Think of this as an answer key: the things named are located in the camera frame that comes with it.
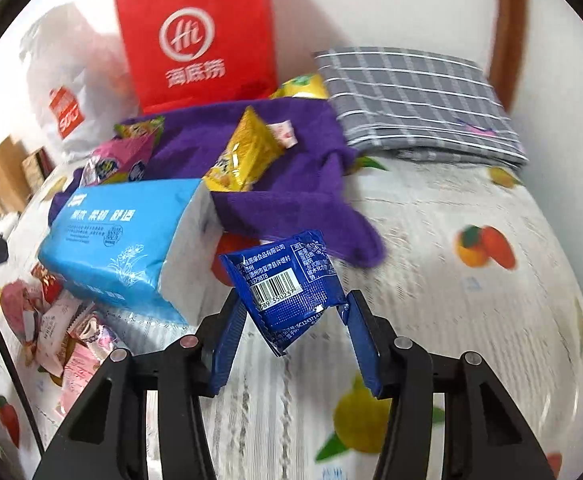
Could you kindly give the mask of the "strawberry white snack packet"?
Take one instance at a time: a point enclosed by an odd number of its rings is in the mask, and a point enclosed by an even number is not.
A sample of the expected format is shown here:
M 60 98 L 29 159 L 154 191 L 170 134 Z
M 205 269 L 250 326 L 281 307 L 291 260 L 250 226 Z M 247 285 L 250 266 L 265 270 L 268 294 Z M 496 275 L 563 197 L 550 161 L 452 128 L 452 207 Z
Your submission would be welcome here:
M 290 120 L 285 120 L 285 122 L 273 122 L 273 124 L 269 124 L 268 127 L 272 131 L 276 142 L 285 148 L 285 150 L 293 148 L 298 143 L 295 130 L 293 130 L 293 125 Z

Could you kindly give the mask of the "red snack packet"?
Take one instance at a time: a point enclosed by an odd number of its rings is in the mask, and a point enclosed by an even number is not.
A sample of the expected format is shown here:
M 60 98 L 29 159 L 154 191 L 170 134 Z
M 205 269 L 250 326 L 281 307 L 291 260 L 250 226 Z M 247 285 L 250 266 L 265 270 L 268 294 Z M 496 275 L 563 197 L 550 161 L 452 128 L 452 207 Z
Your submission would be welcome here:
M 31 275 L 41 283 L 44 301 L 47 304 L 54 304 L 64 289 L 63 283 L 41 263 L 34 265 Z

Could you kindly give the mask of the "fruit print tablecloth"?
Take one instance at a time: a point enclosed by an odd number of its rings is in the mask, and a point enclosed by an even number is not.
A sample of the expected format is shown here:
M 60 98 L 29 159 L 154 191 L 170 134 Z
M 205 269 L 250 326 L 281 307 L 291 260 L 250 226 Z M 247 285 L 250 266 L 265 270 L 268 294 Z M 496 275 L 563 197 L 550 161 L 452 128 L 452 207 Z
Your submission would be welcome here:
M 426 350 L 480 353 L 497 373 L 564 479 L 583 473 L 583 297 L 549 222 L 522 185 L 503 188 L 487 168 L 383 158 L 349 178 L 353 208 L 380 235 L 372 269 L 336 261 L 346 290 Z M 200 313 L 219 310 L 222 285 Z M 106 322 L 135 356 L 166 348 L 197 325 L 117 307 Z M 377 402 L 366 391 L 335 310 L 275 356 L 247 323 L 228 383 L 203 400 L 221 479 L 367 479 L 378 425 L 345 428 Z

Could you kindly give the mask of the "purple towel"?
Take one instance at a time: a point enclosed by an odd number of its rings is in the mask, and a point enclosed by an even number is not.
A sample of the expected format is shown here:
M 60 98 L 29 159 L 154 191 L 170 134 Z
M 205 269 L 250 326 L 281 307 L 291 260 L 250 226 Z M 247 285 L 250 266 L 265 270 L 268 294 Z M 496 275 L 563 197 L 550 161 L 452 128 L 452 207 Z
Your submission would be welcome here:
M 214 194 L 230 233 L 282 240 L 305 230 L 322 233 L 327 251 L 351 266 L 383 262 L 383 240 L 343 197 L 357 153 L 349 148 L 334 108 L 325 100 L 282 98 L 221 102 L 165 113 L 164 133 L 147 162 L 147 180 L 200 178 L 226 148 L 246 108 L 267 124 L 288 120 L 297 143 L 273 162 L 248 192 Z

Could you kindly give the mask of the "pink white small packet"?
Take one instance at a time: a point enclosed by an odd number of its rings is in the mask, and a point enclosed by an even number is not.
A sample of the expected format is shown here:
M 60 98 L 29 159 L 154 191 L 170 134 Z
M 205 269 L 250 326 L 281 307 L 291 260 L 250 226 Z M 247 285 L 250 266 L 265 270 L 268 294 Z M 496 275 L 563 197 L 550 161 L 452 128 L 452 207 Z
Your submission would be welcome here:
M 53 402 L 57 414 L 68 414 L 101 365 L 119 349 L 130 352 L 93 301 L 60 294 L 42 315 L 36 350 L 39 366 L 60 386 L 60 397 Z

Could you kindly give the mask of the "yellow chip packet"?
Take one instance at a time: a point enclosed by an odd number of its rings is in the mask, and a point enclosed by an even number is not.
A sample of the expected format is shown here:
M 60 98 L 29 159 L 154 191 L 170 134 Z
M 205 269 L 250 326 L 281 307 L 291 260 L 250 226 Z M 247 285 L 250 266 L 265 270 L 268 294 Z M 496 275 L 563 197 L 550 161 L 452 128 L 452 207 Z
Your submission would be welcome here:
M 249 106 L 203 180 L 211 192 L 248 192 L 283 154 L 273 130 Z

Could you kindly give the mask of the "green snack packet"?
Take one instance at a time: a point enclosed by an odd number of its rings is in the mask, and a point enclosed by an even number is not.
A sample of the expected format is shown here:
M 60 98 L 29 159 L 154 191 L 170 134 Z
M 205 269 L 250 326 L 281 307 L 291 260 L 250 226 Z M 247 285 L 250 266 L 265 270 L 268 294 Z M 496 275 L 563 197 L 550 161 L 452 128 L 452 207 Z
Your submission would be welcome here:
M 136 139 L 142 136 L 151 136 L 154 145 L 157 145 L 165 130 L 165 117 L 156 116 L 140 122 L 130 122 L 130 124 L 116 124 L 114 131 L 120 139 Z

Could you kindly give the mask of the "grey checked folded cloth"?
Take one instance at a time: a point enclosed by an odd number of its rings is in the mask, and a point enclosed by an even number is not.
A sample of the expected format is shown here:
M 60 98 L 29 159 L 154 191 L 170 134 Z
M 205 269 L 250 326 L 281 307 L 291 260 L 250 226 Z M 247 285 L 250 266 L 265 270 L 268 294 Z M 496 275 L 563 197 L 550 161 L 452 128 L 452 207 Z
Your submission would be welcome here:
M 350 148 L 414 162 L 528 162 L 497 93 L 470 60 L 344 47 L 316 52 L 314 63 Z

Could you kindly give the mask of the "wooden furniture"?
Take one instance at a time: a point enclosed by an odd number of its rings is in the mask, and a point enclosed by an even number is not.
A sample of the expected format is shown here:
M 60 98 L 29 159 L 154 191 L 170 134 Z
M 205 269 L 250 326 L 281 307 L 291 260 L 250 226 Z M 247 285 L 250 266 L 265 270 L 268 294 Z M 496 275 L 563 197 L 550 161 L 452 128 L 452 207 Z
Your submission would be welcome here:
M 45 148 L 27 153 L 22 142 L 5 138 L 0 143 L 0 217 L 21 214 L 53 169 Z

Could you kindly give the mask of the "yellow snack bag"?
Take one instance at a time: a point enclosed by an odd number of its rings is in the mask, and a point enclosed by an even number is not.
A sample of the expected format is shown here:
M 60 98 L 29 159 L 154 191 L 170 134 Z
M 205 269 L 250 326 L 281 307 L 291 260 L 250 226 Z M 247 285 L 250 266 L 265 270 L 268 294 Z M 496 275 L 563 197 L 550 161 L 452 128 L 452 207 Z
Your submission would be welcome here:
M 327 100 L 328 91 L 322 77 L 317 73 L 305 74 L 283 82 L 271 95 L 270 99 L 301 98 Z

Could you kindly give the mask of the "pink snack packet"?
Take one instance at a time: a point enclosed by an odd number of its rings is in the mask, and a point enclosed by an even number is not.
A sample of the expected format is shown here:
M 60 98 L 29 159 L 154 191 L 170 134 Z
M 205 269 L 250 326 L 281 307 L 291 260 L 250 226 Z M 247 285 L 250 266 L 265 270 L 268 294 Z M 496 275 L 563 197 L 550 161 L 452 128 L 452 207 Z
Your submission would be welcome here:
M 148 134 L 102 144 L 86 162 L 80 188 L 141 180 L 153 150 L 154 136 Z

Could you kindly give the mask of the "blue tissue pack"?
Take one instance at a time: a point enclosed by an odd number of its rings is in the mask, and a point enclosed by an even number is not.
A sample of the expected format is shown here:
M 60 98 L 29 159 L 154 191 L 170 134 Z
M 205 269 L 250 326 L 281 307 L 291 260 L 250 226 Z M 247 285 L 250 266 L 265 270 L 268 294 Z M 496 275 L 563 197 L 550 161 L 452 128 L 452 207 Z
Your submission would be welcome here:
M 211 272 L 221 234 L 203 180 L 83 186 L 52 222 L 38 259 L 77 297 L 194 325 L 222 287 Z

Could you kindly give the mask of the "blue snack packet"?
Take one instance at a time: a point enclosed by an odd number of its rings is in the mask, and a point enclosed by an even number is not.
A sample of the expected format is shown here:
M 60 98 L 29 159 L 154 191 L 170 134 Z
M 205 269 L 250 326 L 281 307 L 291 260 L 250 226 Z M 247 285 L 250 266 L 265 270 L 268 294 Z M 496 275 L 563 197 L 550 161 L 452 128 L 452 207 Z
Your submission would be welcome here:
M 327 309 L 346 304 L 319 231 L 229 252 L 220 261 L 275 356 L 284 356 Z

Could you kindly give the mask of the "white plastic Miniso bag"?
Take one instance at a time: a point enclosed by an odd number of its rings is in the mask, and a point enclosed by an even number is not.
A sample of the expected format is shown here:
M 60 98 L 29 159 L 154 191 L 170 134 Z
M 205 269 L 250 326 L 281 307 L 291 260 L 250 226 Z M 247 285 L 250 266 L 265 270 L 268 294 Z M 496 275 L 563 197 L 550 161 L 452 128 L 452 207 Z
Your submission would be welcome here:
M 138 114 L 120 39 L 101 35 L 72 4 L 46 12 L 20 42 L 30 102 L 56 162 L 88 157 Z

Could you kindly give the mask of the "dusty pink snack bag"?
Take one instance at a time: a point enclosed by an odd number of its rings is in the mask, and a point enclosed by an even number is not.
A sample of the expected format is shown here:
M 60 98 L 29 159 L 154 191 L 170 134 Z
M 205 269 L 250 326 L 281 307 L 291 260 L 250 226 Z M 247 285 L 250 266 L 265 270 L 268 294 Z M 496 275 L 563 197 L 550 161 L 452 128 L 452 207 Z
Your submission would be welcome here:
M 23 280 L 6 284 L 0 295 L 0 306 L 8 326 L 24 347 L 26 365 L 31 365 L 45 307 L 41 285 Z

